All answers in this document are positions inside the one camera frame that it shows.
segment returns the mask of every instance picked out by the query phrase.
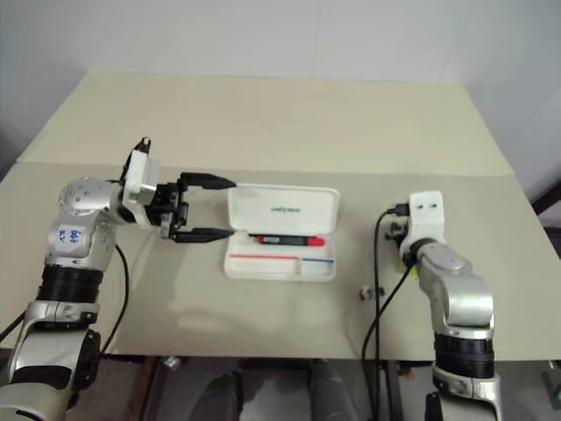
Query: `white pen case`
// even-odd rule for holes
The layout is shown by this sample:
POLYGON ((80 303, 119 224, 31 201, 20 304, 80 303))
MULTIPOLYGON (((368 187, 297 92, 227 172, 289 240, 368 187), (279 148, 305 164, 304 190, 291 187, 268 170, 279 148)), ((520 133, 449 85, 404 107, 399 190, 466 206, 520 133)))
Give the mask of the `white pen case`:
POLYGON ((224 271, 230 278, 331 281, 339 193, 335 189, 238 184, 228 190, 230 225, 224 271), (323 246, 260 244, 250 234, 318 237, 323 246))

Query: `table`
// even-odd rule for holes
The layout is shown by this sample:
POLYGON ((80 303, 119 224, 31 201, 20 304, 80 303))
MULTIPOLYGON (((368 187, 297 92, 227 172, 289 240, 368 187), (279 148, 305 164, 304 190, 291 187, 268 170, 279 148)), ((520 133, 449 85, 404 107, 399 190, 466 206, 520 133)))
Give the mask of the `table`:
MULTIPOLYGON (((178 245, 122 227, 132 294, 113 353, 356 358, 373 315, 359 301, 373 278, 373 222, 411 192, 440 189, 449 244, 493 291, 497 359, 561 357, 561 338, 544 323, 557 317, 559 260, 465 90, 453 85, 86 76, 0 184, 0 325, 40 284, 60 189, 76 176, 117 177, 144 135, 164 166, 161 182, 188 169, 338 189, 337 277, 231 280, 224 241, 178 245)), ((194 190, 188 200, 190 226, 228 226, 223 191, 194 190)), ((381 243, 388 289, 401 267, 394 246, 381 243)), ((122 278, 114 258, 95 325, 104 335, 122 278)), ((414 278, 385 313, 381 353, 433 359, 429 303, 414 278)))

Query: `red pen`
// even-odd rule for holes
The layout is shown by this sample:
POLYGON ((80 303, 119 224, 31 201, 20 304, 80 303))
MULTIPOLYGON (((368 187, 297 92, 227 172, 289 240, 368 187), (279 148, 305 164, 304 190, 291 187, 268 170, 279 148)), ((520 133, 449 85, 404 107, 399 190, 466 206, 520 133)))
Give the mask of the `red pen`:
POLYGON ((325 246, 325 239, 319 237, 306 237, 301 235, 252 235, 257 238, 260 244, 269 244, 275 246, 307 246, 321 247, 325 246))

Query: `red line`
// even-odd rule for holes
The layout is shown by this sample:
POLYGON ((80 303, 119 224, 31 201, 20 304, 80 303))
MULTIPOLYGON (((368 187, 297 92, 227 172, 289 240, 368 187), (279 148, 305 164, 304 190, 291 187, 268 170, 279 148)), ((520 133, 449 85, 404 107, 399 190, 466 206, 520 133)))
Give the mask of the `red line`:
POLYGON ((299 260, 296 256, 271 256, 266 254, 231 254, 230 257, 246 257, 248 259, 283 259, 283 260, 299 260))

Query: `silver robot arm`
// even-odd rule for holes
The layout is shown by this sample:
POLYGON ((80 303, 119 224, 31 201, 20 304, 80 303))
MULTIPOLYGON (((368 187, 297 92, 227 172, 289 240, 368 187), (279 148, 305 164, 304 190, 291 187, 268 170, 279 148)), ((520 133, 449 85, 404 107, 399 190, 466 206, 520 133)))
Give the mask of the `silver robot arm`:
POLYGON ((96 378, 101 335, 89 325, 103 272, 110 263, 119 225, 158 226, 176 242, 209 242, 230 231, 195 228, 187 222, 183 193, 235 186, 224 178, 183 173, 175 183, 157 184, 158 166, 148 158, 150 141, 135 146, 118 182, 83 177, 60 194, 60 214, 48 234, 43 282, 25 311, 8 367, 9 384, 0 388, 0 419, 59 421, 96 378))
POLYGON ((393 225, 407 265, 416 265, 430 300, 437 393, 427 396, 425 419, 502 420, 500 378, 494 372, 494 304, 472 264, 444 241, 444 205, 437 191, 415 193, 406 226, 393 225))

